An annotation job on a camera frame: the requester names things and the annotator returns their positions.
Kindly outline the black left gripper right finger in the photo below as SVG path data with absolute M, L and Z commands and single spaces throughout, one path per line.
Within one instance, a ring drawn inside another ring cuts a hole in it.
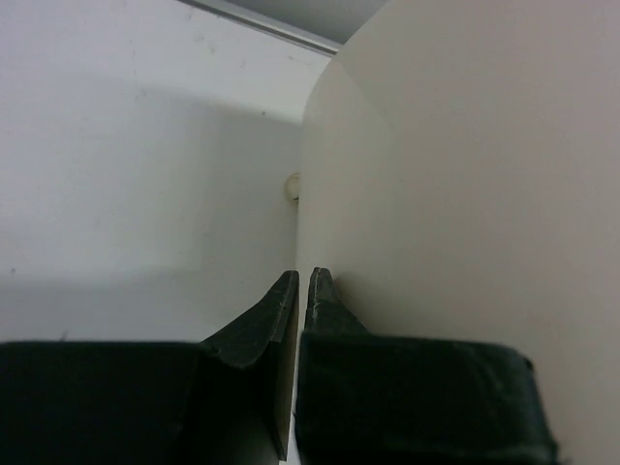
M 375 335 L 309 281 L 294 432 L 304 464 L 556 464 L 532 362 L 497 344 Z

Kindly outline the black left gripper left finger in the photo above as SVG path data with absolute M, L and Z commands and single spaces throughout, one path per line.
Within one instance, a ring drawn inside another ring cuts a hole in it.
M 1 347 L 5 464 L 276 464 L 288 451 L 298 274 L 199 343 Z

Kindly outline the cream round drawer cabinet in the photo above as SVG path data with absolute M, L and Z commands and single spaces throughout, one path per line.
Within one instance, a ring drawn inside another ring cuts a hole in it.
M 619 5 L 393 1 L 306 104 L 296 266 L 383 334 L 502 343 L 619 460 Z

